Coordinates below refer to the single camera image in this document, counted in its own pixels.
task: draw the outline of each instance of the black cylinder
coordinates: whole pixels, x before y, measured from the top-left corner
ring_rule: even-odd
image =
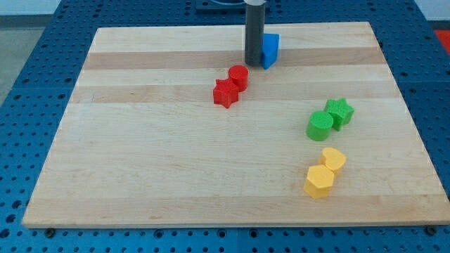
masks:
[[[245,12],[245,63],[249,66],[261,65],[265,13],[266,4],[264,1],[259,1],[255,5],[247,2]]]

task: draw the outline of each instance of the red block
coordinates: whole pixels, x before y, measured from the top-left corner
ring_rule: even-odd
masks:
[[[230,105],[239,101],[239,87],[230,78],[225,80],[216,79],[216,87],[212,91],[214,103],[230,108]]]
[[[244,91],[248,86],[248,69],[242,65],[230,67],[228,76],[233,83],[239,87],[239,91]]]
[[[435,33],[447,50],[447,53],[450,54],[450,30],[435,30]]]

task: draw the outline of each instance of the green star-shaped block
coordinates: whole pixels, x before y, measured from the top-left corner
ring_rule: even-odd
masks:
[[[325,111],[333,116],[333,128],[339,131],[343,125],[349,124],[354,108],[347,103],[345,98],[339,100],[328,99]]]

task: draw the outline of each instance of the wood grain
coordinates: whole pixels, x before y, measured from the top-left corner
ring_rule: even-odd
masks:
[[[366,22],[267,25],[277,63],[228,110],[215,79],[242,26],[97,31],[22,222],[30,228],[450,223],[450,204]],[[356,112],[324,142],[309,115]],[[347,156],[330,196],[302,186],[321,149]]]

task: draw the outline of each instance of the yellow hexagonal block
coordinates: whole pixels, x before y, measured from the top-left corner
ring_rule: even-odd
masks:
[[[333,186],[335,175],[325,165],[311,166],[303,190],[313,198],[327,197]]]
[[[335,148],[324,148],[322,150],[319,164],[325,165],[329,168],[335,176],[339,176],[342,166],[344,166],[347,158],[339,150]]]

